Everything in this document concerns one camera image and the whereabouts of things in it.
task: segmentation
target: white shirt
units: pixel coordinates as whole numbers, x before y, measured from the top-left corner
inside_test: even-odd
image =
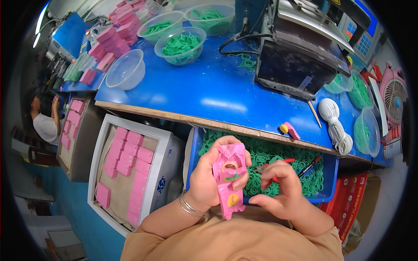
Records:
[[[59,121],[61,129],[63,127],[62,124],[64,124],[64,119]],[[59,134],[53,118],[40,113],[33,119],[33,127],[44,141],[58,146]]]

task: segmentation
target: press machine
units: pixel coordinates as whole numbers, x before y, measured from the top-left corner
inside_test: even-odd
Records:
[[[254,81],[266,88],[314,100],[338,73],[349,77],[348,54],[369,27],[367,13],[351,0],[235,1],[236,30],[243,25],[261,34]],[[262,19],[257,20],[257,13]],[[335,21],[345,14],[357,27],[348,40]]]

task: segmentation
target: red pliers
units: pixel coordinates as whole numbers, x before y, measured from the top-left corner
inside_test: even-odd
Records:
[[[296,160],[295,158],[289,158],[289,159],[284,159],[283,161],[284,161],[284,162],[286,162],[286,163],[290,163],[290,162],[294,162],[295,160]],[[262,173],[262,172],[263,172],[263,170],[264,170],[267,166],[268,166],[268,164],[267,164],[267,163],[265,163],[264,165],[258,166],[258,167],[256,168],[256,171],[257,171],[258,173]],[[277,177],[273,177],[273,181],[275,181],[275,182],[279,183],[279,181],[277,180]]]

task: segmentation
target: wooden table edge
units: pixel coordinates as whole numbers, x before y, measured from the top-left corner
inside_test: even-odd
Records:
[[[225,122],[219,122],[219,121],[199,118],[199,117],[190,116],[190,115],[184,115],[184,114],[175,113],[175,112],[161,111],[161,110],[156,110],[156,109],[149,109],[145,107],[119,104],[119,103],[108,102],[108,101],[96,101],[95,105],[105,108],[105,109],[110,109],[110,110],[115,110],[115,111],[134,113],[134,114],[143,115],[143,116],[171,120],[175,122],[182,122],[182,123],[188,123],[188,124],[191,123],[192,125],[196,125],[196,127],[209,127],[211,129],[216,129],[216,130],[228,131],[228,132],[233,132],[236,134],[242,134],[242,135],[252,136],[252,137],[259,137],[259,138],[277,142],[277,143],[284,143],[284,144],[292,145],[295,147],[300,147],[300,148],[309,149],[309,150],[316,150],[316,151],[325,152],[325,153],[336,155],[336,156],[341,156],[336,150],[331,149],[331,148],[327,148],[321,145],[317,145],[317,144],[313,144],[313,143],[309,143],[309,142],[305,142],[301,140],[294,140],[292,138],[282,136],[279,134],[273,134],[273,133],[269,133],[265,131],[255,130],[255,129],[251,129],[251,128],[247,128],[247,127],[239,126],[235,124],[229,124]],[[371,160],[367,160],[365,158],[351,155],[351,154],[348,154],[347,158],[359,160],[359,161],[370,163],[370,164],[372,162]],[[378,162],[373,162],[373,164],[381,166],[381,167],[387,167]]]

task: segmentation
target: white cardboard box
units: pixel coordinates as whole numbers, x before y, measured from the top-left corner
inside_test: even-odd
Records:
[[[108,215],[108,213],[101,207],[97,207],[93,204],[100,155],[106,142],[107,134],[109,133],[109,129],[112,125],[121,126],[125,129],[132,130],[158,140],[154,158],[151,163],[147,186],[145,188],[139,221],[140,224],[142,220],[144,220],[144,218],[151,212],[167,203],[168,185],[171,178],[177,173],[178,168],[181,167],[180,159],[183,153],[184,142],[174,136],[172,132],[168,132],[163,129],[154,128],[110,114],[106,114],[104,117],[99,136],[97,137],[96,147],[94,148],[93,160],[90,169],[87,203],[104,221],[106,221],[122,236],[126,237],[126,235],[131,233],[131,231],[116,222],[116,220]]]

